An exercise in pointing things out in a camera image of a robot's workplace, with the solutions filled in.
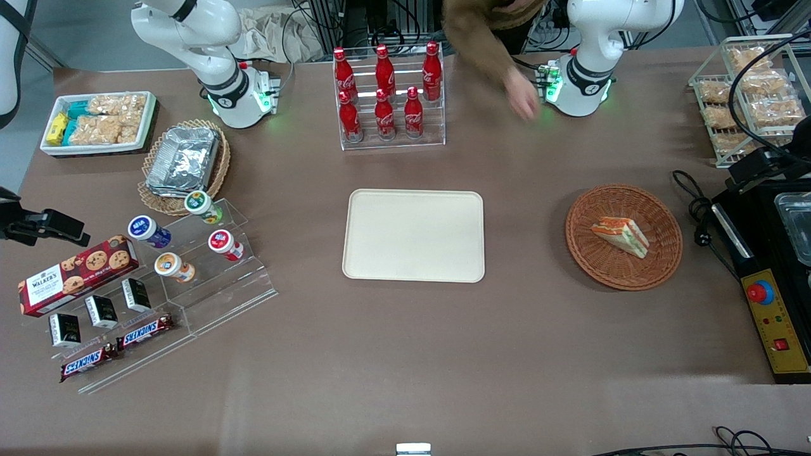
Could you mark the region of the person's bare hand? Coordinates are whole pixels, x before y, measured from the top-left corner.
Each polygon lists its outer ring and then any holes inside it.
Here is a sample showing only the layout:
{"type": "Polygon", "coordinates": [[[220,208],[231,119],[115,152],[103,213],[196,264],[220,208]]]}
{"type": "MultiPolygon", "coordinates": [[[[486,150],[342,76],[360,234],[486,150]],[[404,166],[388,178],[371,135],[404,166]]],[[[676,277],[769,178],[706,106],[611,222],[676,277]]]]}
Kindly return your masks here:
{"type": "Polygon", "coordinates": [[[515,66],[507,71],[503,84],[513,112],[525,121],[535,120],[540,109],[536,87],[515,66]]]}

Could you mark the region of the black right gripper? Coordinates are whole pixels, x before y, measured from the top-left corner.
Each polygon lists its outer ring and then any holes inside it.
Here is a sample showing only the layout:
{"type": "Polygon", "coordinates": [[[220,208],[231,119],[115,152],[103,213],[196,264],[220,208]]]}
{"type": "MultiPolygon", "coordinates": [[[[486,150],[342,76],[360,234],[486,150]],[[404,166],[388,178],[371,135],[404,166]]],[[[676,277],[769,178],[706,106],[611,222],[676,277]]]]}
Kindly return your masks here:
{"type": "Polygon", "coordinates": [[[41,220],[25,219],[26,211],[21,198],[5,187],[1,191],[1,239],[26,246],[35,246],[39,232],[43,238],[53,238],[78,246],[89,246],[90,235],[84,232],[85,224],[59,211],[42,211],[41,220]]]}

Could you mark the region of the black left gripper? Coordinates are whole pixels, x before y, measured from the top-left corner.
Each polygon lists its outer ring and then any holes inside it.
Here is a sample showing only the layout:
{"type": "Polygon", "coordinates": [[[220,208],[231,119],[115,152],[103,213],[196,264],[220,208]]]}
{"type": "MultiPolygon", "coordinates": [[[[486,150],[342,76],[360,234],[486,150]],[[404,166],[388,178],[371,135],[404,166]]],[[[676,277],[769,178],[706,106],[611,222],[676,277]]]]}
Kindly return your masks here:
{"type": "Polygon", "coordinates": [[[753,151],[728,168],[727,188],[736,189],[770,174],[771,180],[794,182],[809,179],[810,133],[794,130],[793,138],[784,146],[773,146],[772,151],[753,151]]]}

